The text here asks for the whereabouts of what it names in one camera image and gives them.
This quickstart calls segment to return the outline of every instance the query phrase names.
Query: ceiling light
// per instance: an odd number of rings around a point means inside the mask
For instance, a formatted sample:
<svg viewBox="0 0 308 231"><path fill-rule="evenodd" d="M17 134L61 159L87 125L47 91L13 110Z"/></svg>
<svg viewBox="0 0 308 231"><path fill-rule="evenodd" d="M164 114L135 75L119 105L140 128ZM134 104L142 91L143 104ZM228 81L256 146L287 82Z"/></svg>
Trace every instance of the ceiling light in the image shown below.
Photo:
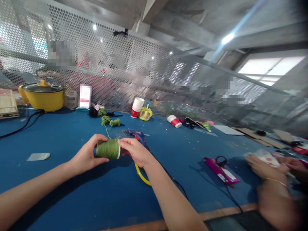
<svg viewBox="0 0 308 231"><path fill-rule="evenodd" d="M221 41L221 44L226 44L228 42L230 42L232 39L234 38L234 34L228 34L226 37L223 38L223 40Z"/></svg>

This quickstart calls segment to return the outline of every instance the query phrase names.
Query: gold bracelet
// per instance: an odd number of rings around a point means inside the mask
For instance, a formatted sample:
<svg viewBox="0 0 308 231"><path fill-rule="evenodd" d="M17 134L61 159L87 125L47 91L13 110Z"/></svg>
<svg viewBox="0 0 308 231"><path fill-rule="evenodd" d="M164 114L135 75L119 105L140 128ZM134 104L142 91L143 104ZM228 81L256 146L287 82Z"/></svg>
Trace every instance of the gold bracelet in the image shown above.
<svg viewBox="0 0 308 231"><path fill-rule="evenodd" d="M280 181L278 181L278 180L274 180L274 179L272 179L272 178L265 178L265 180L272 180L272 181L276 181L276 182L278 182L278 183L280 183L280 184L282 184L283 186L285 186L286 188L288 188L288 186L287 185L285 185L284 183L282 183L282 182L280 182Z"/></svg>

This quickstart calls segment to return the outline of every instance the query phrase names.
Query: wooden crate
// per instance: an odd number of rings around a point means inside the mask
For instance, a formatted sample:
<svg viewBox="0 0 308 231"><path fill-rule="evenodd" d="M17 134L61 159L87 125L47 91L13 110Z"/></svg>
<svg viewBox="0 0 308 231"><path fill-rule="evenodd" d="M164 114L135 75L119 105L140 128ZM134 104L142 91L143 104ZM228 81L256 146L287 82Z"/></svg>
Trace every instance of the wooden crate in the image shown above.
<svg viewBox="0 0 308 231"><path fill-rule="evenodd" d="M0 119L19 117L12 90L0 89Z"/></svg>

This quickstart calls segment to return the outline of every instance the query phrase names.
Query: hand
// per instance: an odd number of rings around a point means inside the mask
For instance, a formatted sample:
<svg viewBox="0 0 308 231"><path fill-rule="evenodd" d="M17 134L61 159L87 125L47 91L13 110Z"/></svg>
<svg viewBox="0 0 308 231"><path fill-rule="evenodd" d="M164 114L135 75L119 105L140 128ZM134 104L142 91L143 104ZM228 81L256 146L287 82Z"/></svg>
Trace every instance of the hand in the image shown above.
<svg viewBox="0 0 308 231"><path fill-rule="evenodd" d="M107 141L107 138L101 134L95 134L86 142L77 154L67 164L75 175L84 173L97 165L108 162L107 158L95 158L93 150L98 141Z"/></svg>
<svg viewBox="0 0 308 231"><path fill-rule="evenodd" d="M278 168L274 168L253 154L250 154L249 157L245 157L245 160L248 161L252 171L262 179L271 178L283 183L287 181L284 173L288 171L288 167L280 165Z"/></svg>
<svg viewBox="0 0 308 231"><path fill-rule="evenodd" d="M139 167L144 167L156 161L154 156L136 139L124 138L118 140L121 148L127 150Z"/></svg>
<svg viewBox="0 0 308 231"><path fill-rule="evenodd" d="M305 165L297 159L291 157L281 157L278 158L279 163L283 163L288 166L290 169L299 171L299 172L308 172L308 169Z"/></svg>

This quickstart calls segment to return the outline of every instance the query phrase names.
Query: power cord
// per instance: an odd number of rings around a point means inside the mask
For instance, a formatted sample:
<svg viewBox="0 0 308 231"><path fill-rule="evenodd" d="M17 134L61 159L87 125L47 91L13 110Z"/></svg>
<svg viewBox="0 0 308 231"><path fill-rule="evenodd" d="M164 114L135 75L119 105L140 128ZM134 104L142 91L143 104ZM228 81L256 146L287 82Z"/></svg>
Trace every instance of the power cord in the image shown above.
<svg viewBox="0 0 308 231"><path fill-rule="evenodd" d="M158 161L158 163L163 167L163 169L164 169L165 172L168 174L168 176L169 176L176 184L178 184L178 185L181 187L181 189L183 190L183 192L184 192L184 194L185 194L186 199L189 201L189 199L188 199L188 197L187 197L187 194L186 194L185 189L183 188L183 186L182 186L176 179L174 179L174 178L168 173L168 171L165 169L165 167L161 164L161 162L156 158L156 156L153 154L153 152L151 152L151 150L150 150L148 147L147 147L147 150L154 156L154 158Z"/></svg>
<svg viewBox="0 0 308 231"><path fill-rule="evenodd" d="M39 109L37 112L35 112L34 114L32 114L32 115L29 116L29 118L28 118L26 124L25 124L22 128L20 128L20 129L14 131L14 132L8 133L8 134L6 134L6 135L2 135L2 136L0 136L0 139L1 139L1 138L8 137L8 136L13 135L13 134L16 134L17 132L20 132L22 129L24 129L24 128L28 125L28 123L29 123L30 119L32 118L32 116L37 115L37 114L42 114L42 113L45 113L45 111Z"/></svg>
<svg viewBox="0 0 308 231"><path fill-rule="evenodd" d="M224 158L224 161L219 162L219 161L218 161L219 158ZM221 169L221 171L223 172L225 179L227 179L227 175L226 175L226 173L224 172L224 170L222 169L222 168L225 166L225 164L228 163L227 158L224 157L224 156L217 156L216 159L215 159L215 162L216 162L217 166L218 166L218 167ZM234 199L234 197L232 196L232 194L231 194L231 192L230 192L230 190L229 190L228 185L225 184L225 183L224 183L224 185L226 186L226 189L227 189L227 191L228 191L228 193L229 193L231 199L233 200L233 202L237 205L237 207L239 207L241 213L244 213L244 211L242 210L241 206L238 204L238 202L237 202L237 201Z"/></svg>

